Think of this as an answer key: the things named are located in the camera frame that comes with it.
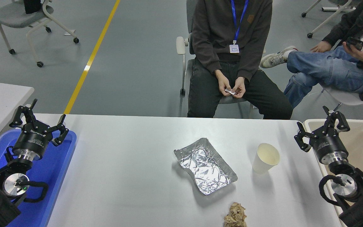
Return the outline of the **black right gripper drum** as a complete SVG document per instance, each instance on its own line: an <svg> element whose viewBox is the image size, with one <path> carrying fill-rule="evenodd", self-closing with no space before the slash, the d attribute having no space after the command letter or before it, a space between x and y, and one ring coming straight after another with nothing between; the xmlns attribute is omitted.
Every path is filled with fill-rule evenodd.
<svg viewBox="0 0 363 227"><path fill-rule="evenodd" d="M347 159L349 154L338 135L311 133L309 144L318 159Z"/></svg>

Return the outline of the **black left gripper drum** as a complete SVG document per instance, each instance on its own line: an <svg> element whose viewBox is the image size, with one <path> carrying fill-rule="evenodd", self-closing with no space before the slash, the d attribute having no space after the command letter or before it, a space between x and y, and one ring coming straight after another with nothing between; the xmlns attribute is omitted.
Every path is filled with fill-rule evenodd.
<svg viewBox="0 0 363 227"><path fill-rule="evenodd" d="M13 152L26 149L33 152L45 152L49 141L52 140L52 133L45 132L48 128L49 125L42 122L26 123L13 147Z"/></svg>

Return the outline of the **person's right hand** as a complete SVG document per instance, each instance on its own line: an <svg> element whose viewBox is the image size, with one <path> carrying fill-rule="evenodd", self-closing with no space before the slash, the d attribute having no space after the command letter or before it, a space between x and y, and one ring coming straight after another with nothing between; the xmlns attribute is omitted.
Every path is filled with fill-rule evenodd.
<svg viewBox="0 0 363 227"><path fill-rule="evenodd" d="M219 69L214 71L214 75L216 76L216 78L218 80L218 87L219 87L220 93L223 96L230 96L231 93L226 91L226 89L231 91L231 87L230 87L229 80L227 79L227 77Z"/></svg>
<svg viewBox="0 0 363 227"><path fill-rule="evenodd" d="M327 41L321 41L316 46L311 48L311 52L313 53L324 53L327 51L330 51L332 48L332 45Z"/></svg>

